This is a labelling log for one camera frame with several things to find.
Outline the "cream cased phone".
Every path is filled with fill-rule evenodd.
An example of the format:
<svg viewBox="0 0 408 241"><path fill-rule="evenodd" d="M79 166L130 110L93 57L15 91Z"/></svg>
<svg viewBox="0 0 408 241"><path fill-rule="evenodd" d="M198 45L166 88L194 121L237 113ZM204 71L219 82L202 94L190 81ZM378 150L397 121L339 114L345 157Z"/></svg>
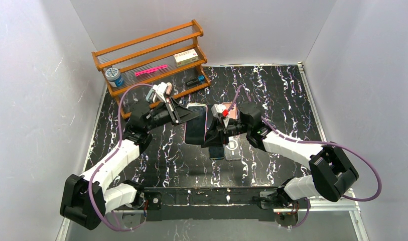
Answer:
<svg viewBox="0 0 408 241"><path fill-rule="evenodd" d="M187 109L198 113L198 117L189 120L185 125L184 143L188 145L202 145L205 141L207 105L201 103L189 103Z"/></svg>

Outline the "black smartphone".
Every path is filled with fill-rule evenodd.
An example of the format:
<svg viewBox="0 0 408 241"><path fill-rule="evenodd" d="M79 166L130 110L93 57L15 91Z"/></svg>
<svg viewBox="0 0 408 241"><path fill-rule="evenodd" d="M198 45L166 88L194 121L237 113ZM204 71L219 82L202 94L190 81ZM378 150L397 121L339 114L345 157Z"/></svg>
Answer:
<svg viewBox="0 0 408 241"><path fill-rule="evenodd" d="M218 126L218 119L213 115L214 104L208 105L207 117L206 117L206 131L212 130L212 126Z"/></svg>

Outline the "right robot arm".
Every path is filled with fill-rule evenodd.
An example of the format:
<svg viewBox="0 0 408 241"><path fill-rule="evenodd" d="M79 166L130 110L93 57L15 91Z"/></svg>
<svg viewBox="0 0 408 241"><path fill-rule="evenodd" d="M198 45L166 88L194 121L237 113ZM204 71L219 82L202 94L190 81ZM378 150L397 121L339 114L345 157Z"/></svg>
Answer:
<svg viewBox="0 0 408 241"><path fill-rule="evenodd" d="M267 153L274 153L305 166L310 174L291 178L276 189L265 202L287 205L295 200L321 196L338 201L358 180L359 174L344 151L333 143L307 144L271 129L261 118L261 111L246 101L239 108L239 117L232 119L223 104L211 108L212 123L202 147L228 145L230 137L245 134L249 144Z"/></svg>

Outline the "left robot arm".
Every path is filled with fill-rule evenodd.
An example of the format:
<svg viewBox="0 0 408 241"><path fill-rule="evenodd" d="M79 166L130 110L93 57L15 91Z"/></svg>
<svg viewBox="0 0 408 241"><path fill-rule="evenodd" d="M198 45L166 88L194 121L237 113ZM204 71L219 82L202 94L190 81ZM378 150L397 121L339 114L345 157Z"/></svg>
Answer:
<svg viewBox="0 0 408 241"><path fill-rule="evenodd" d="M199 113L178 104L172 97L155 108L150 108L146 101L134 103L125 128L121 129L118 144L93 167L66 179L60 215L88 230L104 222L111 229L119 231L105 215L134 203L140 186L133 181L124 181L111 188L112 181L147 149L152 141L151 130L168 123L174 126L183 124L199 116Z"/></svg>

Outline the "clear phone case with phone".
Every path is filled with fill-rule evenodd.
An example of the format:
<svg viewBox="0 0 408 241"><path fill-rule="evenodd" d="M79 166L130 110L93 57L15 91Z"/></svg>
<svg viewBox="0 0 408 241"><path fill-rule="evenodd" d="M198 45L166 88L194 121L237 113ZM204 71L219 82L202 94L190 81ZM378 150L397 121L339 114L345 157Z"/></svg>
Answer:
<svg viewBox="0 0 408 241"><path fill-rule="evenodd" d="M224 146L225 160L239 161L242 158L239 136L229 137L227 145Z"/></svg>

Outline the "dark teal smartphone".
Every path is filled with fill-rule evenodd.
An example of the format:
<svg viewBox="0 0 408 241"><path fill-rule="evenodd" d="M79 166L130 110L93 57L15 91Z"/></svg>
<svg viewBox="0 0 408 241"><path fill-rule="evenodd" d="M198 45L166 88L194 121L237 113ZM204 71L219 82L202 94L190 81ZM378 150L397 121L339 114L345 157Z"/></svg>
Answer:
<svg viewBox="0 0 408 241"><path fill-rule="evenodd" d="M225 158L224 147L209 147L209 158L212 160L222 160Z"/></svg>

